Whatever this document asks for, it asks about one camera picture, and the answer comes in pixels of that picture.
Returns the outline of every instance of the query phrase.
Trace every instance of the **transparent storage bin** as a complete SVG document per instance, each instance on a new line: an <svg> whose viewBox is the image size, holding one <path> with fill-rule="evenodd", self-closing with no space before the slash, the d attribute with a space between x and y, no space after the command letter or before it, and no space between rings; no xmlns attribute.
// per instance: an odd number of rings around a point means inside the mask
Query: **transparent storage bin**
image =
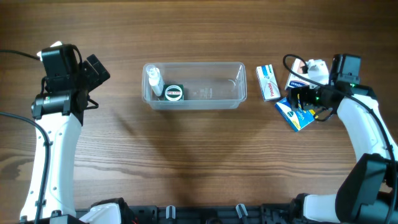
<svg viewBox="0 0 398 224"><path fill-rule="evenodd" d="M155 65L166 85L183 85L182 101L165 101L149 84L148 65ZM142 70L142 100L154 110L235 109L247 97L241 62L148 63Z"/></svg>

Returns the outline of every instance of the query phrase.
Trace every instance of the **small plastic bottle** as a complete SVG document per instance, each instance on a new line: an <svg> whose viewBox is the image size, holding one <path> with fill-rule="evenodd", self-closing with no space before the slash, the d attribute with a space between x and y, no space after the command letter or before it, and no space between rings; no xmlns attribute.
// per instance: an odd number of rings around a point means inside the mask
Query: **small plastic bottle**
<svg viewBox="0 0 398 224"><path fill-rule="evenodd" d="M148 65L146 71L149 76L149 84L154 93L157 96L161 96L163 93L164 81L160 75L159 69L155 65Z"/></svg>

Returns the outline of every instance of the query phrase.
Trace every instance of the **black cable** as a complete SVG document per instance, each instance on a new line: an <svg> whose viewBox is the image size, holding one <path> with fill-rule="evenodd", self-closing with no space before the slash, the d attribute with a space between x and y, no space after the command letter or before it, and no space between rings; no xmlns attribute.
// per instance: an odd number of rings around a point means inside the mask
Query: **black cable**
<svg viewBox="0 0 398 224"><path fill-rule="evenodd" d="M100 107L100 105L97 102L95 102L94 100L92 100L90 98L90 96L87 96L87 101L89 101L90 103L94 104L94 106L89 106L89 107L86 108L86 110L93 110L93 109L97 109L97 108Z"/></svg>
<svg viewBox="0 0 398 224"><path fill-rule="evenodd" d="M22 55L22 56L25 56L25 57L29 57L29 58L35 59L35 60L40 60L40 57L38 57L38 56L33 56L33 55L30 55L30 54L27 54L27 53L24 53L24 52L19 52L17 50L0 50L0 53L18 54L18 55Z"/></svg>
<svg viewBox="0 0 398 224"><path fill-rule="evenodd" d="M44 158L44 168L43 168L43 174L42 174L42 182L40 184L40 192L39 192L39 199L37 201L37 210L36 210L36 217L35 217L35 224L39 223L40 220L40 214L42 213L42 207L43 207L43 202L44 202L44 193L45 193L45 183L47 181L47 172L49 169L49 161L50 161L50 138L45 132L44 128L42 128L39 124L36 122L25 118L23 116L18 116L10 113L5 113L5 112L0 112L0 115L7 116L9 118L16 118L21 121L25 121L33 126L35 126L43 135L44 138L44 146L45 146L45 158Z"/></svg>
<svg viewBox="0 0 398 224"><path fill-rule="evenodd" d="M333 116L333 112L332 111L325 118L322 118L322 119L318 118L318 115L322 114L324 111L327 111L327 110L328 109L326 109L326 108L322 108L322 109L318 110L317 112L315 112L315 114L313 115L315 121L324 122L324 121L329 120L329 118L331 118Z"/></svg>
<svg viewBox="0 0 398 224"><path fill-rule="evenodd" d="M387 217L386 217L386 220L384 222L385 224L388 224L390 222L391 215L392 215L392 213L393 213L393 211L394 211L394 209L396 207L396 201L397 201L397 164L396 164L396 160L395 160L395 157L394 157L394 152L392 151L392 145L390 144L390 141L389 141L389 139L387 137L386 130L384 129L380 119L376 116L376 114L374 113L373 109L371 109L368 106L366 106L362 101L358 100L357 98L355 98L355 97L353 97L353 96L351 96L351 95L349 95L349 94L347 94L345 92L342 92L342 91L339 91L337 89L334 89L331 86L323 85L321 83L315 82L315 81L313 81L313 80L311 80L309 78L305 78L305 77L295 73L294 71L292 71L292 69L290 69L290 67L287 66L287 64L286 64L286 58L287 57L297 58L297 59L301 60L304 63L305 66L307 66L307 63L305 62L305 60L303 58L301 58L301 57L299 57L297 55L294 55L294 54L285 55L285 57L283 59L283 64L284 64L284 67L290 73L292 73L293 75L301 78L302 80L305 80L305 81L307 81L309 83L318 85L318 86L323 87L323 88L325 88L327 90L334 91L335 93L341 94L341 95L343 95L343 96L345 96L345 97L357 102L357 104L359 104L363 108L365 108L369 112L369 114L371 114L373 116L373 118L376 120L376 123L379 126L380 132L381 132L381 134L382 134L382 136L384 138L384 142L386 143L386 148L388 150L388 153L389 153L391 161L392 161L392 163L391 163L392 164L392 198L391 198L391 204L390 204L390 207L389 207L389 211L387 213Z"/></svg>

